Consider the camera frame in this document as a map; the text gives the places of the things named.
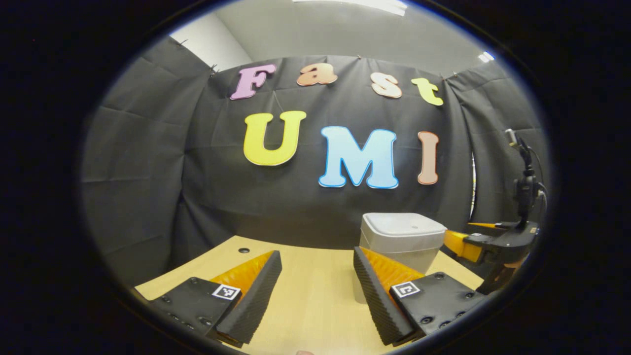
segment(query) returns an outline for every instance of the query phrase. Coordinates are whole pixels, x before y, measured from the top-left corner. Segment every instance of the black fabric backdrop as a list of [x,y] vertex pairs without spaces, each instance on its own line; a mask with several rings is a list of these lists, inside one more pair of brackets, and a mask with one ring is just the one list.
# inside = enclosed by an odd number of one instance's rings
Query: black fabric backdrop
[[[332,64],[338,79],[301,87],[300,69]],[[230,100],[239,70],[275,64],[255,96]],[[370,87],[370,74],[399,80],[403,96],[389,99]],[[410,82],[437,85],[438,107],[425,102]],[[304,111],[298,148],[279,166],[258,166],[243,153],[250,115],[274,119],[267,149],[283,137],[284,111]],[[513,128],[547,164],[537,112],[516,82],[493,63],[455,77],[374,59],[307,56],[274,59],[222,71],[209,68],[172,39],[139,58],[91,119],[83,167],[86,218],[110,266],[124,282],[150,280],[208,251],[234,234],[315,248],[352,248],[362,214],[416,212],[460,230],[469,220],[471,149],[476,159],[473,220],[514,220],[512,180],[522,163],[502,131]],[[388,129],[394,142],[393,190],[353,186],[323,188],[325,126],[347,127],[360,147],[370,132]],[[440,138],[433,185],[416,181],[422,145],[416,134]]]

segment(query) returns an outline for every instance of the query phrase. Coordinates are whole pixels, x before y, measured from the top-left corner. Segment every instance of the white container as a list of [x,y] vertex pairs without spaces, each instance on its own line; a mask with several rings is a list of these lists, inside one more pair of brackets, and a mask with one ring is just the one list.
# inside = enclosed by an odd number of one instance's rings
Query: white container
[[[364,214],[359,245],[425,274],[442,246],[446,229],[420,214]],[[366,303],[357,275],[353,291],[357,302]]]

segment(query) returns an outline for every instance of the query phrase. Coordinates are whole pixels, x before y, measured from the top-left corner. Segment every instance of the table surface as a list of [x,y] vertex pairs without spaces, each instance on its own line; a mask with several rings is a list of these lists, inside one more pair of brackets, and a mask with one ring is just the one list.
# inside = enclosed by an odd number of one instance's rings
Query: table surface
[[[239,248],[249,248],[250,252],[240,253]],[[353,250],[302,248],[234,236],[136,289],[146,299],[156,299],[189,277],[209,280],[271,250],[280,251],[283,271],[259,328],[242,352],[294,355],[303,350],[315,355],[371,355],[394,349],[381,342],[368,306],[355,301]],[[427,274],[438,271],[472,289],[483,281],[442,252]]]

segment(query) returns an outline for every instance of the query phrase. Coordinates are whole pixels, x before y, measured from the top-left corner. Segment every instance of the yellow letter u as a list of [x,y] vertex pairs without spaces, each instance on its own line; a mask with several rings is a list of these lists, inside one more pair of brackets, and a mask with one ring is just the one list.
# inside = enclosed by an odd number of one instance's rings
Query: yellow letter u
[[280,114],[285,122],[283,143],[276,150],[267,150],[264,146],[265,129],[274,118],[272,114],[251,114],[245,118],[247,130],[243,143],[243,153],[247,160],[256,165],[280,165],[293,157],[298,148],[300,122],[307,117],[303,111],[287,111]]

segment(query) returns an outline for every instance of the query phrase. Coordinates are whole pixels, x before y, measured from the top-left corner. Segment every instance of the white lid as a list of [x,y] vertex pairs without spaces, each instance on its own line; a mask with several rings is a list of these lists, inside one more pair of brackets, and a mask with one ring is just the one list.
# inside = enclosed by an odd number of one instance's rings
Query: white lid
[[381,253],[405,253],[442,246],[447,229],[435,220],[420,214],[363,215],[363,237],[371,250]]

